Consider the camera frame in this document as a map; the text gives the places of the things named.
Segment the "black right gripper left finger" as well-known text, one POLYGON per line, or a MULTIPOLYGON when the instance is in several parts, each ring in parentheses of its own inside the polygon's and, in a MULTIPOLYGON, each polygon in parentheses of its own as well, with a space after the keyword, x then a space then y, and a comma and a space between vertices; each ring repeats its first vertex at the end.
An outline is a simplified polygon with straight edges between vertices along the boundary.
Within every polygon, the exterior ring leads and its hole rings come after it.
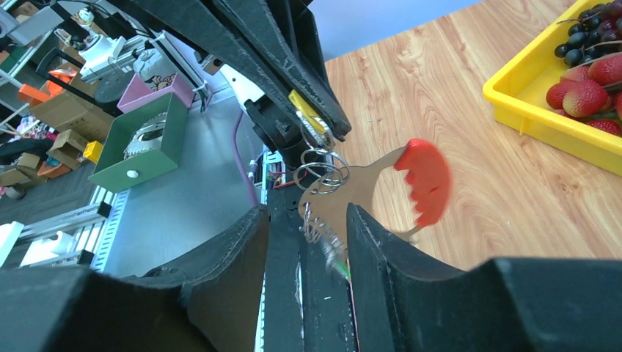
POLYGON ((252 351, 265 205, 144 276, 83 266, 1 271, 3 351, 252 351))

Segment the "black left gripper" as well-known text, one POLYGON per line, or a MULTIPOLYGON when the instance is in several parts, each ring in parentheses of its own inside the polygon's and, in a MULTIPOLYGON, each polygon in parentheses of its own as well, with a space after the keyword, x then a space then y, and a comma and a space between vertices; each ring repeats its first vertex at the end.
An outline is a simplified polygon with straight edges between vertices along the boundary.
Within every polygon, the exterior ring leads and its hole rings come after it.
POLYGON ((351 131, 330 87, 310 1, 113 1, 156 31, 167 30, 197 51, 213 54, 266 96, 244 108, 253 131, 288 168, 301 166, 309 147, 288 95, 296 90, 344 141, 351 131))

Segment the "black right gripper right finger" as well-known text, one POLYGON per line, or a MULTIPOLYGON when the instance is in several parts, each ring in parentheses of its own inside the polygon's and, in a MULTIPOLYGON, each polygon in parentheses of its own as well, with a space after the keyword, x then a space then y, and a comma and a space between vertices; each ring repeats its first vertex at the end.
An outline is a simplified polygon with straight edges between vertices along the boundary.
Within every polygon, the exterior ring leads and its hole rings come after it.
POLYGON ((495 257, 462 271, 347 209, 361 351, 619 351, 621 262, 495 257))

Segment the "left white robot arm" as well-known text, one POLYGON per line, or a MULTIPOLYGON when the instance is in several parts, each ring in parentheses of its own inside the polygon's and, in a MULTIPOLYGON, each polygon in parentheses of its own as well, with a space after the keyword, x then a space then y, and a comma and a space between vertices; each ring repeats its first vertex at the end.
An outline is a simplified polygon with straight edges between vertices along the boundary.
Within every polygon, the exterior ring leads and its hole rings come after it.
POLYGON ((292 92, 316 111, 335 139, 343 141, 351 130, 330 87, 308 1, 116 1, 115 6, 220 60, 219 72, 255 133, 286 164, 298 166, 307 149, 292 92))

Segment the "yellow key tag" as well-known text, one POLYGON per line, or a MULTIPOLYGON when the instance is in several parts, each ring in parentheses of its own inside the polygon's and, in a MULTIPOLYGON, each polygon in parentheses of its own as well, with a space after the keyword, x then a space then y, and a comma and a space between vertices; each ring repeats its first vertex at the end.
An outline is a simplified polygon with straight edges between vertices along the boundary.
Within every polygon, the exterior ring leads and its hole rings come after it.
POLYGON ((319 134, 325 134, 327 132, 328 128, 323 125, 323 120, 319 117, 319 114, 296 90, 292 90, 288 98, 316 132, 319 134))

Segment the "green key tag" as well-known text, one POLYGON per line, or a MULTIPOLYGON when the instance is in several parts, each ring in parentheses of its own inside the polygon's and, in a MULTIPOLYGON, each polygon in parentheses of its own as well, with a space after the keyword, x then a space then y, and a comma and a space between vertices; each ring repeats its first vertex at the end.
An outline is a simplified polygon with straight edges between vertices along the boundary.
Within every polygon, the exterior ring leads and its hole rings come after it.
POLYGON ((333 261, 331 266, 339 275, 341 275, 342 278, 344 278, 345 280, 349 282, 351 281, 351 275, 345 263, 339 262, 339 261, 333 261))

